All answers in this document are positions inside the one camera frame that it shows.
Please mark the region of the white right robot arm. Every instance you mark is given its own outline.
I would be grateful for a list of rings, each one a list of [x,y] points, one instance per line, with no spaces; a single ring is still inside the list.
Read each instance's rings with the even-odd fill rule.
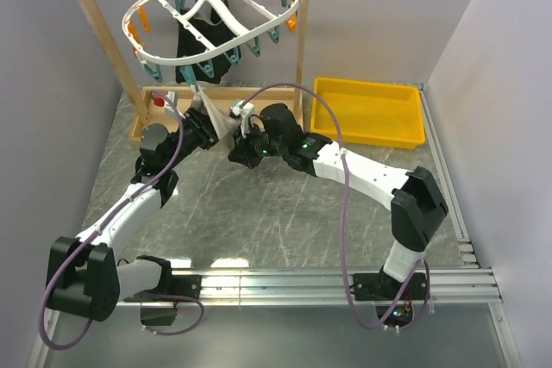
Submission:
[[[340,147],[320,134],[307,133],[283,103],[265,107],[255,124],[254,106],[236,102],[229,113],[240,120],[228,159],[253,169],[268,157],[283,159],[297,172],[345,184],[391,213],[394,242],[379,271],[381,291],[400,298],[411,287],[409,273],[449,212],[433,174],[390,167]]]

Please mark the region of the white oval clip hanger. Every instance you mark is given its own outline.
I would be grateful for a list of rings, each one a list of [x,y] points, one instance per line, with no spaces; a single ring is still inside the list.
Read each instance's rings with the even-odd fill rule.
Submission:
[[[265,18],[265,21],[247,28],[238,21],[229,9],[231,0],[139,0],[129,8],[122,19],[122,31],[132,46],[135,57],[146,70],[150,64],[164,66],[202,66],[212,69],[211,61],[223,56],[230,64],[236,65],[241,59],[240,47],[245,46],[260,56],[260,36],[268,34],[271,41],[279,43],[279,27],[285,24],[290,31],[295,30],[300,0],[280,0],[282,11],[274,14],[266,6],[255,0],[237,0]],[[151,30],[143,7],[148,3],[158,3],[177,21],[182,29],[199,44],[199,50],[185,53],[181,57],[165,58],[146,50],[135,33],[132,17],[140,17],[145,32]]]

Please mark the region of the pink and cream underwear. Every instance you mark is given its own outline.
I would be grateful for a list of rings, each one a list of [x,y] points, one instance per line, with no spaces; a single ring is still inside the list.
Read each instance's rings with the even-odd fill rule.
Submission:
[[[219,143],[217,144],[222,150],[229,153],[234,149],[234,132],[241,126],[241,122],[232,118],[227,113],[221,111],[214,102],[206,95],[201,86],[190,87],[193,92],[191,107],[199,112],[205,113],[215,129]]]

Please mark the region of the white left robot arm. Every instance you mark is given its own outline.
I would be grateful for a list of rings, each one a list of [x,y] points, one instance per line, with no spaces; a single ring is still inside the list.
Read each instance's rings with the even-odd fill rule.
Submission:
[[[143,294],[166,300],[174,289],[168,260],[142,255],[119,266],[116,259],[130,237],[173,195],[179,181],[175,166],[217,141],[209,117],[195,109],[180,117],[174,132],[159,123],[147,127],[135,173],[117,204],[76,237],[60,237],[52,244],[45,307],[104,321],[128,297]]]

